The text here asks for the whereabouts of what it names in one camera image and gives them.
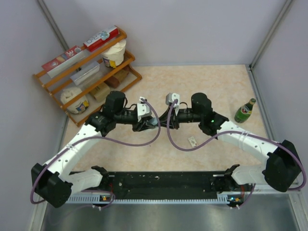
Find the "light blue stapler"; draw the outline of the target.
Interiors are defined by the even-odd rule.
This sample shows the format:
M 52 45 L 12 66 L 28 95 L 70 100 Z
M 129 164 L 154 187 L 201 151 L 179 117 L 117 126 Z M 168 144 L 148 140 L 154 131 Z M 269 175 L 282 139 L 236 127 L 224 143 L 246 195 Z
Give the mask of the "light blue stapler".
M 147 121 L 147 125 L 155 128 L 158 126 L 158 121 L 156 118 L 151 118 L 150 120 Z

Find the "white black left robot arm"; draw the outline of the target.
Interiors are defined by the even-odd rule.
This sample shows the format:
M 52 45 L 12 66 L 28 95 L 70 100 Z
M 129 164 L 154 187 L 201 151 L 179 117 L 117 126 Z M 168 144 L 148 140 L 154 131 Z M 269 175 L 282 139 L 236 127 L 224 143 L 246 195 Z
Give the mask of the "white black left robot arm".
M 114 141 L 107 134 L 115 129 L 117 124 L 132 126 L 145 125 L 155 115 L 159 116 L 144 97 L 140 97 L 134 110 L 127 109 L 127 98 L 120 91 L 110 92 L 102 109 L 91 114 L 78 134 L 53 158 L 43 165 L 37 163 L 31 169 L 32 189 L 30 202 L 35 201 L 34 194 L 39 195 L 43 202 L 48 202 L 55 208 L 66 203 L 73 194 L 89 188 L 104 191 L 109 186 L 109 179 L 104 176 L 103 168 L 91 167 L 87 171 L 73 174 L 71 171 L 79 160 L 100 140 Z

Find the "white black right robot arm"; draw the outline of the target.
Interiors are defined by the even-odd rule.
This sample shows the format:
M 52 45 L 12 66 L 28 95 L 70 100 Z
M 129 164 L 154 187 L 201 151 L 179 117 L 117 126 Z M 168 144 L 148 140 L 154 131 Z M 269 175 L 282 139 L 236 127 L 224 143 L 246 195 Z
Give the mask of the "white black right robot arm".
M 216 113 L 204 93 L 193 94 L 191 107 L 187 109 L 180 109 L 179 94 L 169 93 L 166 105 L 168 109 L 164 117 L 167 130 L 178 129 L 181 123 L 198 123 L 199 129 L 210 136 L 198 148 L 217 139 L 237 146 L 260 162 L 260 165 L 235 165 L 228 169 L 224 183 L 229 190 L 237 190 L 244 184 L 259 184 L 284 193 L 305 186 L 307 175 L 291 142 L 284 140 L 279 143 L 244 130 Z

